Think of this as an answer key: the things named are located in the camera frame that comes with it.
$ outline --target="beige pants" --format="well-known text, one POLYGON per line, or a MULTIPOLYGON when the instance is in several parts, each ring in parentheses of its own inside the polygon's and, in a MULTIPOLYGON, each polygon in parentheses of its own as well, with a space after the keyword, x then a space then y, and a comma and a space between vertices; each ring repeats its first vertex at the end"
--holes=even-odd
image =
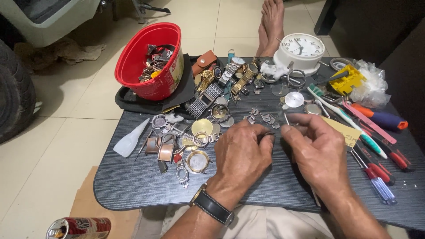
MULTIPOLYGON (((168 230, 189 209, 176 211, 168 230)), ((235 210, 235 220, 223 227, 223 239, 333 239, 329 228, 316 213, 300 213, 284 208, 242 205, 235 210)))

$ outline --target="bucket label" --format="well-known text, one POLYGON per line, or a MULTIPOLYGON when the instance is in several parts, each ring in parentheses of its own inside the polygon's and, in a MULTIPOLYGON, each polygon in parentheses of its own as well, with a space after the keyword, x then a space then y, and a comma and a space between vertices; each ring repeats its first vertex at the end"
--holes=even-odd
POLYGON ((171 91, 174 91, 177 88, 180 83, 181 76, 183 75, 184 60, 183 51, 181 50, 181 48, 178 53, 179 54, 177 55, 171 67, 169 68, 171 76, 173 77, 173 85, 171 86, 171 91))

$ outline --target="man's right hand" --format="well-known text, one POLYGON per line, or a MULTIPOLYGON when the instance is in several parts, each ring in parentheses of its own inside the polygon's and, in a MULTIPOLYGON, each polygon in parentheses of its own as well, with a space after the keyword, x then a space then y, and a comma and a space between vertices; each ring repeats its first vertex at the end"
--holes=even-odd
POLYGON ((322 200, 352 192, 347 173, 344 136, 313 114, 288 114, 291 123, 281 133, 293 150, 292 157, 304 179, 322 200))

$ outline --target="red plastic bucket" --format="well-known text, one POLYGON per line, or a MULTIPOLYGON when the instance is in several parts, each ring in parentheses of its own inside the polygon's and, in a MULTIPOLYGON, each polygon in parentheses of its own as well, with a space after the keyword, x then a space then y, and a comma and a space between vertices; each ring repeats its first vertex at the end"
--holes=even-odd
POLYGON ((115 79, 131 88, 138 96, 147 100, 163 100, 169 97, 179 85, 183 74, 184 59, 180 48, 181 30, 174 23, 156 23, 140 30, 127 44, 115 68, 115 79), (169 62, 159 75, 140 83, 139 76, 146 67, 147 46, 173 45, 169 62))

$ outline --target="paper note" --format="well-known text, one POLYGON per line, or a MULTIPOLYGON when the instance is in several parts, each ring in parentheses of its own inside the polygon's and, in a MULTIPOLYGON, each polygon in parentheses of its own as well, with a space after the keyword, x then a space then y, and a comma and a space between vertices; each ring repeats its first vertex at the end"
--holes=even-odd
POLYGON ((322 118, 326 121, 326 123, 332 126, 332 128, 336 129, 338 132, 343 134, 343 136, 346 139, 346 145, 348 145, 351 148, 354 147, 354 145, 357 142, 357 139, 362 133, 360 130, 345 126, 339 122, 336 122, 335 120, 331 120, 325 117, 322 117, 322 118))

